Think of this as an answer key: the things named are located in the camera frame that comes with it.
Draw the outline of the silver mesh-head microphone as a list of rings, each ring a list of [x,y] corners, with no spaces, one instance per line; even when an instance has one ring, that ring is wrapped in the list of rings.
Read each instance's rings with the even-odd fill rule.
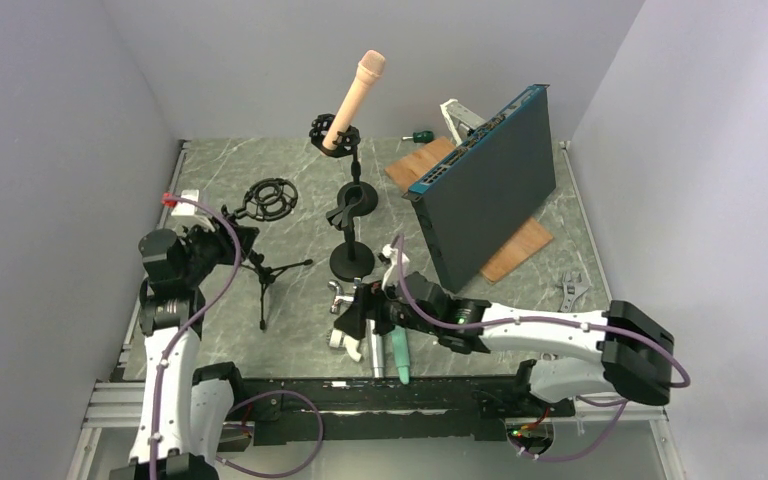
[[[367,320],[367,328],[369,333],[368,347],[372,375],[375,379],[381,379],[385,377],[383,339],[376,331],[376,322],[374,320]]]

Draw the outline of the mint green microphone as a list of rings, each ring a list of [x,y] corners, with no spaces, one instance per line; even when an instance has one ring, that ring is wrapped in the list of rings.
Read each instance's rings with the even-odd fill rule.
[[[403,385],[410,383],[410,349],[406,330],[395,327],[390,333],[391,348],[398,378]]]

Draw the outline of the black shock-mount tripod stand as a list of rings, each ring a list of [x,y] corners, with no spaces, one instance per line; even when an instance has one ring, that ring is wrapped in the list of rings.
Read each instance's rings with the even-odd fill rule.
[[[291,269],[308,267],[313,264],[310,258],[282,265],[269,264],[264,250],[275,246],[277,237],[272,228],[267,226],[266,233],[246,221],[267,225],[288,217],[299,201],[297,187],[288,179],[266,178],[255,182],[244,193],[238,206],[222,205],[221,215],[228,220],[239,235],[243,247],[242,268],[252,271],[259,284],[259,329],[267,330],[266,292],[279,276]]]

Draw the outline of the black clip microphone stand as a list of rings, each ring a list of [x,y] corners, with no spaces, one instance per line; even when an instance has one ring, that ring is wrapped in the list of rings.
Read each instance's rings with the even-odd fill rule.
[[[329,267],[340,280],[363,278],[375,267],[376,257],[372,250],[356,239],[355,218],[360,215],[363,200],[361,186],[349,183],[338,193],[337,206],[326,213],[328,223],[344,237],[329,258]]]

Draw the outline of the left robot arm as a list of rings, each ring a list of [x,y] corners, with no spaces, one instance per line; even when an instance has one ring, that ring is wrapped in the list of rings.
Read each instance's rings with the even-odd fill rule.
[[[218,265],[244,259],[256,227],[157,229],[138,248],[147,274],[139,294],[146,385],[137,436],[112,479],[215,479],[226,420],[239,417],[247,392],[231,362],[196,364],[204,308],[201,282]]]

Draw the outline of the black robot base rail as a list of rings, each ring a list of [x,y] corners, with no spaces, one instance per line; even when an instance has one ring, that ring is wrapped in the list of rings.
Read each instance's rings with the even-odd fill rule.
[[[252,427],[256,446],[317,439],[502,441],[506,421],[575,414],[572,401],[540,401],[512,375],[424,377],[408,384],[372,378],[247,378],[232,400],[225,421]]]

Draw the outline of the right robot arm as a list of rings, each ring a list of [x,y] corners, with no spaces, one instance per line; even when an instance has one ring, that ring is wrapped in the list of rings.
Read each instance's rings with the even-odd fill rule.
[[[351,294],[337,291],[330,311],[337,344],[361,342],[397,327],[431,335],[452,352],[547,353],[527,361],[511,388],[517,411],[534,415],[547,404],[589,394],[615,393],[650,406],[669,403],[682,368],[674,337],[631,302],[613,300],[605,310],[545,312],[482,299],[457,297],[420,274],[387,285],[359,283]]]

